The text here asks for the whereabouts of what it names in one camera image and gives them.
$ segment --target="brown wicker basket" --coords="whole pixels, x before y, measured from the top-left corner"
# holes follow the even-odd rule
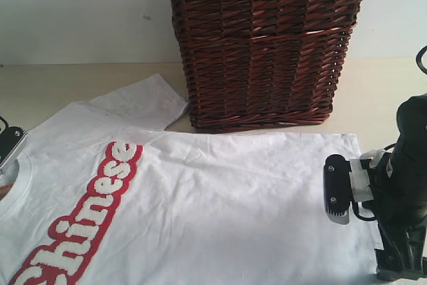
[[[322,123],[362,0],[171,0],[191,124]]]

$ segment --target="white wall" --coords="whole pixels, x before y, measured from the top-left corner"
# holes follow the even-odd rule
[[[169,0],[0,0],[0,62],[179,61]],[[412,57],[425,0],[365,0],[350,57]]]

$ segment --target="beige tabletop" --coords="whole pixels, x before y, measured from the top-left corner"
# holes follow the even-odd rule
[[[11,125],[31,129],[72,101],[94,98],[154,73],[163,75],[186,96],[180,64],[2,67],[0,115]],[[268,131],[356,133],[362,151],[383,148],[398,137],[398,106],[411,95],[426,92],[427,75],[420,72],[413,59],[348,60],[330,119],[317,126]],[[193,132],[187,115],[168,130]],[[398,283],[413,284],[411,281]]]

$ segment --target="white t-shirt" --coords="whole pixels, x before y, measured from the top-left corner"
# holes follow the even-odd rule
[[[375,283],[375,224],[324,213],[324,161],[358,157],[354,135],[149,131],[185,107],[162,81],[157,121],[140,83],[31,131],[0,201],[0,284]]]

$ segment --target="black machine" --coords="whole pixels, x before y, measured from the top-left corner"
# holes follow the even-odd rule
[[[416,62],[422,64],[423,48]],[[347,161],[332,155],[324,166],[325,209],[331,220],[348,224],[356,217],[378,222],[384,250],[375,249],[377,277],[427,278],[423,249],[427,231],[427,94],[411,97],[397,112],[398,141],[384,150]],[[372,212],[360,214],[359,204]]]

